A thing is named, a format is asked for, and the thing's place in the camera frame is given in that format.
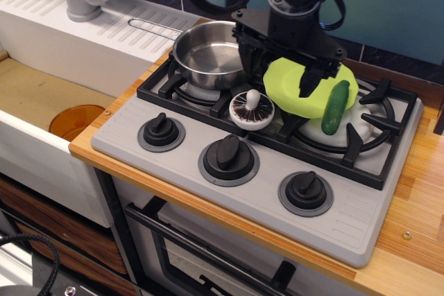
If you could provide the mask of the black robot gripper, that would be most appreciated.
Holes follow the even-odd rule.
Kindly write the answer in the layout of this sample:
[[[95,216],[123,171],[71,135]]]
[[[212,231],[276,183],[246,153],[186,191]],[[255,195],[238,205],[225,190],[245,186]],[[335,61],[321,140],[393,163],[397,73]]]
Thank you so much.
[[[323,78],[336,77],[345,49],[326,32],[345,19],[343,0],[334,0],[340,19],[323,24],[319,19],[324,0],[268,0],[268,10],[238,9],[232,13],[233,35],[242,66],[249,76],[263,74],[264,58],[286,58],[305,67],[299,97],[308,98]]]

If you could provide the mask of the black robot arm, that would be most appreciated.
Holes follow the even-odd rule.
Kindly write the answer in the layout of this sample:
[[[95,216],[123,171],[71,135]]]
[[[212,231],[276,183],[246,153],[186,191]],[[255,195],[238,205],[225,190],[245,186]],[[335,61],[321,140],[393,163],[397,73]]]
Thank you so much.
[[[267,10],[243,9],[232,14],[233,35],[247,72],[256,70],[262,58],[283,57],[305,67],[299,83],[300,97],[309,97],[321,80],[336,76],[346,50],[328,31],[340,27],[322,24],[319,12],[324,0],[267,0]],[[341,16],[345,15],[343,0],[334,0]]]

